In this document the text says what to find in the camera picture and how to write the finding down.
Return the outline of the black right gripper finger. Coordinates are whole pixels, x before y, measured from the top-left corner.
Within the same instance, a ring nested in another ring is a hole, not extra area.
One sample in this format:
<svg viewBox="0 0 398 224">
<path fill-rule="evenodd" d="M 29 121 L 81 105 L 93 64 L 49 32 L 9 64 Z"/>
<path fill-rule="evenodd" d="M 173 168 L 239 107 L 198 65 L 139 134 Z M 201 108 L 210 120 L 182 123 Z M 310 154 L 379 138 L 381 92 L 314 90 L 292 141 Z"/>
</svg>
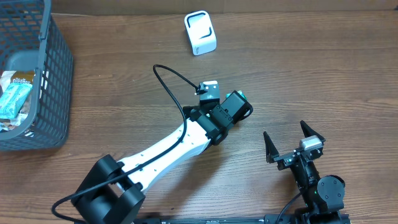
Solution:
<svg viewBox="0 0 398 224">
<path fill-rule="evenodd" d="M 306 138 L 309 138 L 311 136 L 316 136 L 319 140 L 321 140 L 322 143 L 326 141 L 326 139 L 319 133 L 317 133 L 315 130 L 313 130 L 304 120 L 300 121 L 300 125 L 303 131 L 303 134 Z"/>
<path fill-rule="evenodd" d="M 266 131 L 263 132 L 263 136 L 266 145 L 266 161 L 273 163 L 275 162 L 275 158 L 279 157 L 279 152 Z"/>
</svg>

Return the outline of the green white yogurt cup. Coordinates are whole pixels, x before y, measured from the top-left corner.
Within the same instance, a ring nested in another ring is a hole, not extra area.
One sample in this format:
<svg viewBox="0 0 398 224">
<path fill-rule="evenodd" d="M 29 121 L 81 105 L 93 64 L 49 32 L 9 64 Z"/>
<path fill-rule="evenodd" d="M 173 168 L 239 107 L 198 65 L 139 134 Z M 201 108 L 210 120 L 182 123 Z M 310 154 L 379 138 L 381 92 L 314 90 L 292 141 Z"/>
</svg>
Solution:
<svg viewBox="0 0 398 224">
<path fill-rule="evenodd" d="M 238 92 L 245 100 L 247 100 L 247 97 L 244 95 L 242 90 L 237 90 L 236 92 Z M 226 94 L 226 99 L 231 95 L 232 93 L 227 93 Z"/>
</svg>

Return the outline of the teal snack packet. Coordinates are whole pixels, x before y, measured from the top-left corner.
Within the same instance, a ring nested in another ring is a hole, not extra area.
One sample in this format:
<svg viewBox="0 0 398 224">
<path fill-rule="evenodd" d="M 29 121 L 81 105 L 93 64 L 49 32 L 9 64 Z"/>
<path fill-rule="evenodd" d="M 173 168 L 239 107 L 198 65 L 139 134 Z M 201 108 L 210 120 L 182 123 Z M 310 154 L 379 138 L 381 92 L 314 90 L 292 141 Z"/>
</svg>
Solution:
<svg viewBox="0 0 398 224">
<path fill-rule="evenodd" d="M 32 85 L 11 83 L 1 96 L 1 119 L 14 119 L 26 101 Z"/>
</svg>

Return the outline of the brown white snack bag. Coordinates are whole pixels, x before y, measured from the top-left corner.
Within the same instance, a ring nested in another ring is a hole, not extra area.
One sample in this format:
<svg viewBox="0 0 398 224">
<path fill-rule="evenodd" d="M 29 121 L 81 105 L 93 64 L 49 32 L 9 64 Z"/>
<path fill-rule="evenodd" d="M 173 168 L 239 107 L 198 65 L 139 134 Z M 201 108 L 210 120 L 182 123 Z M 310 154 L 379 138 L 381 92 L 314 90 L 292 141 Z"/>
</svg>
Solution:
<svg viewBox="0 0 398 224">
<path fill-rule="evenodd" d="M 34 77 L 34 71 L 4 71 L 1 75 L 1 96 L 7 89 L 8 85 L 11 83 L 28 83 L 32 85 L 33 90 Z M 20 126 L 28 117 L 31 106 L 32 90 L 30 91 L 21 110 L 18 112 L 17 116 L 14 119 L 1 119 L 1 132 L 12 131 L 13 129 Z"/>
</svg>

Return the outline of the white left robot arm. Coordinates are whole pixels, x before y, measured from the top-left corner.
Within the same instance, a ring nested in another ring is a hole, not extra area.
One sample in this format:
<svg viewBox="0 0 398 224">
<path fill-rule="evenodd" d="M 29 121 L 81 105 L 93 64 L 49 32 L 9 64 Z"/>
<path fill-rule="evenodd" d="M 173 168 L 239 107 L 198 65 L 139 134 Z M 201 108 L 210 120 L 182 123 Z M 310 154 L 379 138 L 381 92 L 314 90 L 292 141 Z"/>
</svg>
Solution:
<svg viewBox="0 0 398 224">
<path fill-rule="evenodd" d="M 174 167 L 223 141 L 253 108 L 238 91 L 181 109 L 183 123 L 148 149 L 116 161 L 106 155 L 91 168 L 71 203 L 82 223 L 132 223 L 147 191 Z"/>
</svg>

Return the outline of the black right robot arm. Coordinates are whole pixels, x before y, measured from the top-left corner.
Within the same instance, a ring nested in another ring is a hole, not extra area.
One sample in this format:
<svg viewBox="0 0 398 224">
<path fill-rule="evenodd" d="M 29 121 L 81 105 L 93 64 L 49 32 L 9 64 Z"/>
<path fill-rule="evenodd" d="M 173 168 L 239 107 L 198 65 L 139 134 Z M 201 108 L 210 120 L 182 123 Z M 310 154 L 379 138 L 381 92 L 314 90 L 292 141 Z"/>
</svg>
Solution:
<svg viewBox="0 0 398 224">
<path fill-rule="evenodd" d="M 287 218 L 291 223 L 344 223 L 348 217 L 342 217 L 344 208 L 345 182 L 337 175 L 320 177 L 314 160 L 323 155 L 325 138 L 313 130 L 305 121 L 300 122 L 304 138 L 299 147 L 292 152 L 280 155 L 271 137 L 263 132 L 266 145 L 266 161 L 277 163 L 279 170 L 290 169 L 297 184 L 299 193 L 282 209 L 275 222 L 286 220 L 285 211 L 299 197 L 305 206 L 295 210 Z"/>
</svg>

